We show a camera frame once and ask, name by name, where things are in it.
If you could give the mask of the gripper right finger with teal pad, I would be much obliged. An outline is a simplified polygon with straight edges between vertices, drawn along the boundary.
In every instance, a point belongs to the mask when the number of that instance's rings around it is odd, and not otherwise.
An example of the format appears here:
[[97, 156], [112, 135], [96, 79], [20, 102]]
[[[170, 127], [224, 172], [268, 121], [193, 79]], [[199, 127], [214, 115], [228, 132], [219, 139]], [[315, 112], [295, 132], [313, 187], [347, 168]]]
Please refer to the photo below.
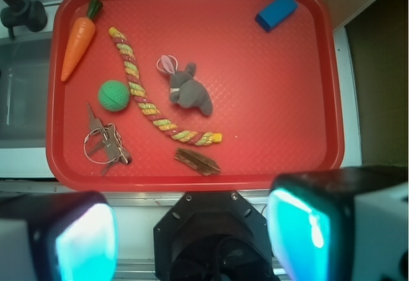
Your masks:
[[408, 169], [372, 165], [278, 175], [266, 207], [291, 280], [407, 280]]

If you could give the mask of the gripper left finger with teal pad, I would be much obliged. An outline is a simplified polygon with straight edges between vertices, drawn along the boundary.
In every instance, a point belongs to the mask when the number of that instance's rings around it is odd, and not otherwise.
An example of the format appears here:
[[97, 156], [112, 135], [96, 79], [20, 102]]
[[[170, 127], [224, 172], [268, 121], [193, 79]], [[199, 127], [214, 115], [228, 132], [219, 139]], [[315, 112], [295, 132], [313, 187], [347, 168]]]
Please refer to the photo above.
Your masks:
[[112, 280], [117, 261], [101, 193], [1, 196], [1, 280]]

